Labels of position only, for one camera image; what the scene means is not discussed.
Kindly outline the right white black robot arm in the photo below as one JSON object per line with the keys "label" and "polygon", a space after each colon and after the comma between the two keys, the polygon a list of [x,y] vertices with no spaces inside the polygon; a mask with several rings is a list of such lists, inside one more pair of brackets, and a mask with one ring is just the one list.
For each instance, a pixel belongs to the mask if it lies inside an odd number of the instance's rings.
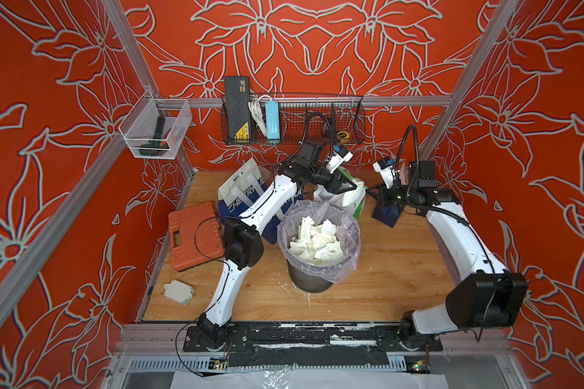
{"label": "right white black robot arm", "polygon": [[455,283],[443,303],[403,315],[397,332],[402,347],[415,351],[433,336],[513,326],[529,283],[483,243],[456,193],[439,186],[435,162],[410,163],[407,183],[392,159],[379,160],[373,168],[383,182],[368,188],[368,195],[386,211],[402,213],[411,207],[426,219]]}

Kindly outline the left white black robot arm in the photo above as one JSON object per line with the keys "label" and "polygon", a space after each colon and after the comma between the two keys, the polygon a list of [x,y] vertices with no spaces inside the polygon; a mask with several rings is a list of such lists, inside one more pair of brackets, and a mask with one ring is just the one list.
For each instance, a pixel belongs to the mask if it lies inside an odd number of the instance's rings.
{"label": "left white black robot arm", "polygon": [[302,142],[295,155],[279,165],[265,193],[239,217],[225,220],[222,275],[208,308],[196,322],[199,334],[210,346],[220,348],[226,342],[235,299],[244,278],[264,254],[262,234],[277,211],[301,194],[308,183],[334,195],[355,189],[352,180],[338,170],[352,159],[352,152],[344,145],[332,146],[325,160],[320,161],[322,149],[317,142]]}

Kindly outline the white green paper bag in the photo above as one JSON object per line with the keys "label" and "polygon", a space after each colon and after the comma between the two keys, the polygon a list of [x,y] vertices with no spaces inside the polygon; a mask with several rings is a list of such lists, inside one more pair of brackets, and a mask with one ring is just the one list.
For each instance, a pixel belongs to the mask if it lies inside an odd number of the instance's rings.
{"label": "white green paper bag", "polygon": [[353,191],[335,195],[326,191],[323,186],[318,186],[313,193],[313,199],[334,204],[358,220],[363,211],[367,187],[363,180],[353,177],[347,169],[340,168],[338,171],[350,178],[355,183],[356,188]]}

